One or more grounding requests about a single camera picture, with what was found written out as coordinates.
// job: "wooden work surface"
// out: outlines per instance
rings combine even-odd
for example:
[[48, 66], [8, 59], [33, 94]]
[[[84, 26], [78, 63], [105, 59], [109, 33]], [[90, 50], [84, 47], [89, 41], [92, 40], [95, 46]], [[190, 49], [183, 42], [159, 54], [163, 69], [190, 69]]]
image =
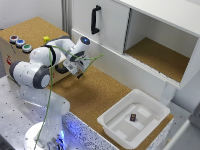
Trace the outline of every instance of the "wooden work surface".
[[190, 60], [149, 38], [144, 38], [125, 53], [178, 82], [181, 82]]
[[[8, 42], [12, 35], [18, 35], [27, 44], [37, 48], [44, 45], [44, 36], [54, 39], [67, 33], [36, 17], [0, 32], [0, 36]], [[53, 85], [53, 91], [70, 102], [71, 112], [119, 149], [123, 149], [104, 133], [102, 126], [97, 123], [97, 118], [127, 95], [131, 89], [91, 66], [80, 79], [69, 75], [60, 80]], [[172, 119], [173, 115], [168, 115], [137, 150], [146, 149]]]

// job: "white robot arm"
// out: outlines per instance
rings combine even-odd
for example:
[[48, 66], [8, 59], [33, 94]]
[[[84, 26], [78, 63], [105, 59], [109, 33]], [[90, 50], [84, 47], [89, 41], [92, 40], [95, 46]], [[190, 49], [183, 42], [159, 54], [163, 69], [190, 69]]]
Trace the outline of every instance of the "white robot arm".
[[[50, 91], [44, 88], [50, 82], [49, 67], [51, 63], [52, 66], [58, 64], [62, 52], [67, 58], [63, 65], [73, 75], [80, 77], [78, 75], [79, 70], [83, 72], [90, 63], [89, 60], [80, 59], [88, 58], [89, 45], [90, 41], [86, 37], [81, 37], [75, 45], [67, 36], [64, 36], [49, 41], [43, 47], [34, 49], [30, 53], [29, 63], [23, 61], [13, 62], [9, 71], [11, 77], [20, 85], [21, 97], [32, 104], [47, 106]], [[52, 92], [50, 100], [49, 112], [36, 150], [66, 150], [66, 146], [63, 146], [66, 145], [65, 137], [61, 136], [63, 133], [62, 115], [69, 111], [70, 104], [54, 92]], [[33, 146], [30, 145], [26, 145], [25, 149], [33, 149]]]

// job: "brown countertop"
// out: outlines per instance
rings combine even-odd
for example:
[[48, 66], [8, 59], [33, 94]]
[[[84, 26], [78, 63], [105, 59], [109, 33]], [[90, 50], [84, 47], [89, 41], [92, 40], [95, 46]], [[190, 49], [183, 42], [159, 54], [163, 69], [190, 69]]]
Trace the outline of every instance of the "brown countertop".
[[[8, 42], [12, 35], [18, 35], [27, 44], [37, 48], [44, 45], [44, 36], [54, 39], [67, 33], [36, 17], [0, 31], [0, 36]], [[69, 75], [60, 80], [53, 85], [53, 91], [70, 102], [71, 112], [119, 149], [123, 149], [104, 133], [102, 126], [97, 123], [97, 118], [127, 95], [131, 89], [91, 66], [80, 79]], [[168, 115], [137, 150], [146, 149], [172, 119], [173, 115]]]

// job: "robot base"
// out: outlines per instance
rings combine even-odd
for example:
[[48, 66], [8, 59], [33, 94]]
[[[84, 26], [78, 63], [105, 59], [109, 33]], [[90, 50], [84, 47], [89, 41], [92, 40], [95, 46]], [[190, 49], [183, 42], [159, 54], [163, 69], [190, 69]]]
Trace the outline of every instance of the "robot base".
[[[49, 150], [48, 147], [45, 148], [41, 148], [38, 145], [36, 145], [35, 147], [35, 140], [34, 138], [36, 137], [37, 133], [39, 132], [39, 130], [41, 129], [42, 126], [42, 122], [37, 123], [35, 125], [33, 125], [25, 134], [25, 138], [24, 138], [24, 149], [25, 150]], [[69, 145], [69, 138], [65, 138], [65, 146], [68, 147]]]

